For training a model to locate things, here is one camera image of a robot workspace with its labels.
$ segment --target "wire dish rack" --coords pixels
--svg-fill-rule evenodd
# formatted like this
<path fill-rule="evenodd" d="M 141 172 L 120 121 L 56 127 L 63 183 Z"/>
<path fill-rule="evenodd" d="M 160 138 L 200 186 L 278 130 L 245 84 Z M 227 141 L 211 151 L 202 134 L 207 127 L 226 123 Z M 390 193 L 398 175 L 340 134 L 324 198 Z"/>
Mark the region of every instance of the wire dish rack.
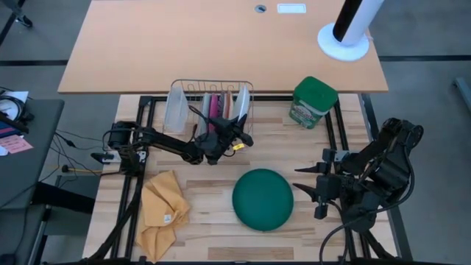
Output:
<path fill-rule="evenodd" d="M 249 106 L 247 111 L 247 120 L 244 125 L 244 132 L 252 135 L 253 133 L 253 115 L 254 115 L 254 88 L 252 83 L 248 81 L 233 81 L 233 80 L 209 80 L 209 79 L 177 79 L 171 84 L 171 90 L 182 88 L 185 98 L 188 101 L 188 106 L 193 106 L 200 112 L 203 112 L 203 99 L 205 94 L 217 95 L 219 98 L 222 94 L 229 94 L 232 97 L 234 104 L 236 103 L 237 97 L 241 91 L 247 89 L 249 93 Z M 166 125 L 163 125 L 163 133 L 178 136 L 183 141 L 190 141 L 195 130 L 196 125 L 196 137 L 201 125 L 200 117 L 193 111 L 188 111 L 185 128 L 182 132 L 175 132 L 170 130 Z"/>

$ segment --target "green plastic bowl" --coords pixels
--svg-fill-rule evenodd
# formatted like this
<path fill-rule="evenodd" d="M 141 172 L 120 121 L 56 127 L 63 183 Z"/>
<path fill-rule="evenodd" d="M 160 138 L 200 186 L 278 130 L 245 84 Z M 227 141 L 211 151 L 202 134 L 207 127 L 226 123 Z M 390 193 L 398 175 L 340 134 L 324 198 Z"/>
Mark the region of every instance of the green plastic bowl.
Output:
<path fill-rule="evenodd" d="M 289 183 L 272 170 L 252 170 L 235 184 L 235 214 L 253 230 L 270 231 L 279 228 L 288 221 L 293 205 L 293 192 Z"/>

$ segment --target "orange cloth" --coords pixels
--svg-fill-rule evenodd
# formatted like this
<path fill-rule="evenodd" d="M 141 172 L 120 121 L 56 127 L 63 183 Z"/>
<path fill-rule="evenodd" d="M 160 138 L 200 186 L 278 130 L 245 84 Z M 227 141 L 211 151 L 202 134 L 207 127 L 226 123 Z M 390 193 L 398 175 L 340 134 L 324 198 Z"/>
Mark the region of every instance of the orange cloth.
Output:
<path fill-rule="evenodd" d="M 174 228 L 188 222 L 190 206 L 173 171 L 160 173 L 144 184 L 141 201 L 136 243 L 155 263 L 175 242 Z"/>

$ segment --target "wooden table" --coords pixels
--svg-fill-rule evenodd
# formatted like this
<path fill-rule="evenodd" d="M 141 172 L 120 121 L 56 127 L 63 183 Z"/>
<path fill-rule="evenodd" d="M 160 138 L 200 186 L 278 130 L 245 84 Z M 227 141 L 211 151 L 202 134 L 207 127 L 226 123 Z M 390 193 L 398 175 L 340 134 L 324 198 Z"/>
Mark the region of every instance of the wooden table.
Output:
<path fill-rule="evenodd" d="M 279 3 L 304 3 L 280 14 Z M 60 93 L 166 93 L 176 79 L 246 80 L 258 93 L 292 92 L 313 76 L 339 92 L 386 92 L 371 40 L 354 63 L 330 59 L 317 34 L 344 0 L 92 1 Z M 266 12 L 257 13 L 263 4 Z"/>
<path fill-rule="evenodd" d="M 135 121 L 139 96 L 121 96 L 116 121 Z M 344 125 L 352 150 L 368 143 L 364 118 L 355 94 L 340 95 Z M 324 237 L 341 224 L 339 214 L 330 207 L 327 218 L 314 219 L 315 204 L 302 191 L 293 188 L 295 204 L 291 218 L 279 229 L 259 233 L 240 223 L 232 208 L 231 194 L 236 180 L 251 169 L 267 168 L 281 173 L 290 183 L 314 186 L 314 174 L 294 169 L 312 166 L 321 160 L 322 150 L 329 147 L 325 120 L 313 130 L 305 130 L 288 117 L 290 102 L 254 102 L 252 137 L 255 145 L 232 158 L 222 158 L 219 165 L 191 166 L 177 155 L 151 148 L 146 166 L 146 179 L 157 173 L 175 170 L 184 197 L 191 205 L 190 223 L 176 230 L 177 241 L 163 256 L 163 261 L 318 261 Z M 165 102 L 156 108 L 154 125 L 162 130 Z M 337 145 L 340 146 L 335 116 Z M 117 165 L 106 166 L 114 172 Z M 84 257 L 94 253 L 116 223 L 124 176 L 102 177 L 96 197 Z M 123 256 L 127 237 L 121 240 Z M 396 254 L 388 216 L 378 216 L 372 232 L 391 254 Z M 360 255 L 357 235 L 355 244 Z M 325 249 L 325 260 L 334 261 L 343 253 L 344 233 L 337 233 Z M 135 246 L 132 259 L 142 255 Z"/>

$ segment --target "gray floor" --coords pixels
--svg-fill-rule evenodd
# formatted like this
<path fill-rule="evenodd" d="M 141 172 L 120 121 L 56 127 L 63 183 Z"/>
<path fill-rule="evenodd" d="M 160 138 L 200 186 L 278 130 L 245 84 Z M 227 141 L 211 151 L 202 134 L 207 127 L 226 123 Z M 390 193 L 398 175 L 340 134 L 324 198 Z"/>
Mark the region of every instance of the gray floor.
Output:
<path fill-rule="evenodd" d="M 35 28 L 15 24 L 0 47 L 0 60 L 68 59 L 89 2 L 26 0 L 24 10 Z M 0 5 L 0 24 L 8 15 Z M 379 55 L 471 54 L 470 24 L 469 0 L 386 0 L 370 30 Z M 394 116 L 425 128 L 422 143 L 411 156 L 416 189 L 401 207 L 413 255 L 418 261 L 468 264 L 471 115 L 450 84 L 455 77 L 465 77 L 471 84 L 471 62 L 382 66 L 390 92 L 371 96 L 378 122 Z M 59 95 L 63 71 L 63 66 L 0 67 L 0 85 L 31 91 L 37 99 L 64 99 L 60 129 L 100 138 L 113 120 L 118 96 Z M 101 109 L 99 115 L 92 112 L 96 107 Z M 96 145 L 73 140 L 83 147 Z M 67 152 L 90 169 L 100 168 L 85 151 Z M 56 159 L 56 154 L 49 154 L 44 173 Z M 73 187 L 88 190 L 91 184 L 81 178 Z M 85 233 L 51 237 L 43 259 L 76 261 L 84 242 Z"/>

